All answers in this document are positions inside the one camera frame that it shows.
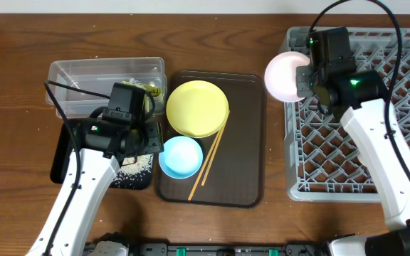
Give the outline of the pink bowl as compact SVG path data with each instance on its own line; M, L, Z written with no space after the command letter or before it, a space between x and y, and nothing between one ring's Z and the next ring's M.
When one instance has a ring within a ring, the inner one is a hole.
M264 82L269 94L281 102L298 102L296 69L306 66L310 59L299 52L287 51L278 54L266 67Z

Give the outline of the rice food waste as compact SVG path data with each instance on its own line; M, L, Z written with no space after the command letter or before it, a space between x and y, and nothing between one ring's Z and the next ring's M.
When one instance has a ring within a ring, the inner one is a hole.
M126 158L117 176L111 183L113 188L142 190L148 187L152 178L153 154Z

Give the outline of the blue bowl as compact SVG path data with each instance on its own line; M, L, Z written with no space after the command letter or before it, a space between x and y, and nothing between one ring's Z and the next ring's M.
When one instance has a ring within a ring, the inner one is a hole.
M200 168L204 154L199 143L190 137L177 136L164 143L159 165L164 174L174 179L186 179Z

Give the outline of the green snack wrapper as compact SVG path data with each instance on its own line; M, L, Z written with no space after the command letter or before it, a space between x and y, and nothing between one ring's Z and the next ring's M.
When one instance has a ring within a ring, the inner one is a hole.
M143 89L147 92L150 92L153 97L160 96L161 92L162 92L159 87L156 87L151 83L140 82L139 80L136 80L134 78L131 78L128 81L123 80L123 81L121 81L121 83L124 84L124 85L131 85L131 86L141 88L141 89Z

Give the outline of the yellow plate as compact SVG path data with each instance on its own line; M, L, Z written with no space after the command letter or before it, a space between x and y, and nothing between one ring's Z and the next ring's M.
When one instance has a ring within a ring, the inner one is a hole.
M172 128L187 137L204 138L224 126L229 116L227 96L204 80L185 82L167 100L167 119Z

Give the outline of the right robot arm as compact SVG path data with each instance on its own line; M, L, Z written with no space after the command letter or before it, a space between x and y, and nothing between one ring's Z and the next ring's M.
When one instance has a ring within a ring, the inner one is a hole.
M389 231L349 235L328 242L329 255L410 255L410 148L400 131L384 81L375 70L339 65L322 78L304 62L289 66L298 89L306 83L337 118L359 150L376 186Z

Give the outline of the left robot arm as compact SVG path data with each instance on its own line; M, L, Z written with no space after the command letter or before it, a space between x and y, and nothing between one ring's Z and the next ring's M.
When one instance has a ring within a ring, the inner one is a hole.
M150 92L116 83L108 104L88 118L70 120L54 105L69 135L70 154L61 189L30 255L81 255L98 208L125 165L163 150L158 122L144 108Z

